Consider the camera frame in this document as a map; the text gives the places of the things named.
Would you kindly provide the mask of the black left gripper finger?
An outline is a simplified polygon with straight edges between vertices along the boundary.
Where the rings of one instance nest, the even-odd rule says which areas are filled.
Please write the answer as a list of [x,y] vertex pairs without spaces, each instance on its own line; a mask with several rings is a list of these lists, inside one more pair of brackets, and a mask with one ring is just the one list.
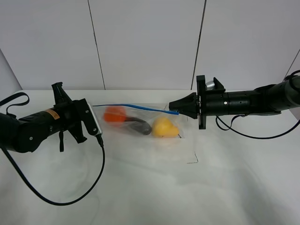
[[55,105],[54,108],[68,108],[72,105],[73,101],[64,91],[62,82],[52,84],[52,90],[54,94]]
[[87,140],[87,138],[83,135],[82,122],[77,121],[71,124],[67,130],[74,137],[77,143],[83,143]]

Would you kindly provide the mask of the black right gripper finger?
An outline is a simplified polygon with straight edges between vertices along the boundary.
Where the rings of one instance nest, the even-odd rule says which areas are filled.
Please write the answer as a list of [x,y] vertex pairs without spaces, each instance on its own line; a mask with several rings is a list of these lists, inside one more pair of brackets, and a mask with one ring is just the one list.
[[181,109],[179,110],[179,113],[192,119],[197,119],[199,115],[199,109]]
[[196,92],[187,95],[184,98],[169,103],[170,110],[196,110],[198,96]]

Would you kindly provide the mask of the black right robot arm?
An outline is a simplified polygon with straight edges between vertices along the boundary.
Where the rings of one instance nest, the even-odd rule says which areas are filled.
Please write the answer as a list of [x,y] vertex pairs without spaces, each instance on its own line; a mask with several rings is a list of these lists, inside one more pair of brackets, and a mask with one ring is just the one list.
[[283,110],[300,106],[300,78],[291,78],[254,90],[227,92],[214,78],[205,81],[196,78],[197,91],[169,103],[169,110],[199,120],[199,129],[206,128],[208,116],[224,115],[277,115]]

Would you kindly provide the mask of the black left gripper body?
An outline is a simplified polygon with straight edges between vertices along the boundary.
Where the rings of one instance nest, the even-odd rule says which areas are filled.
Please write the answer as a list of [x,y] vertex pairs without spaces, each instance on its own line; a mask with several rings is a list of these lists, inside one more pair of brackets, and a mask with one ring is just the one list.
[[44,137],[68,131],[68,127],[77,121],[83,122],[81,114],[86,99],[72,101],[72,105],[68,108],[52,107],[44,111]]

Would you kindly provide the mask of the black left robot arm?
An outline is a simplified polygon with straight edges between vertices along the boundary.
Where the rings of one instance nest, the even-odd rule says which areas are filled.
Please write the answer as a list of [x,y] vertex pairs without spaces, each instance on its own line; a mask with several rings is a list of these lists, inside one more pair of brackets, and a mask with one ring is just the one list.
[[63,133],[69,131],[78,143],[83,136],[83,113],[88,110],[85,99],[71,100],[62,88],[62,82],[52,85],[55,105],[52,108],[17,119],[6,112],[0,114],[0,143],[11,151],[34,152],[42,141],[58,133],[60,152],[64,151]]

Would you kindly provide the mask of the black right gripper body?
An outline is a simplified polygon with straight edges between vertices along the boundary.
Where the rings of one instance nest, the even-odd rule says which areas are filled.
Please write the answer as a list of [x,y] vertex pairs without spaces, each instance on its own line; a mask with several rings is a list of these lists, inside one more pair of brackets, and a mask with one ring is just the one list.
[[199,98],[199,129],[206,128],[208,116],[248,115],[252,105],[252,91],[226,92],[217,78],[213,79],[214,88],[206,87],[204,75],[196,77]]

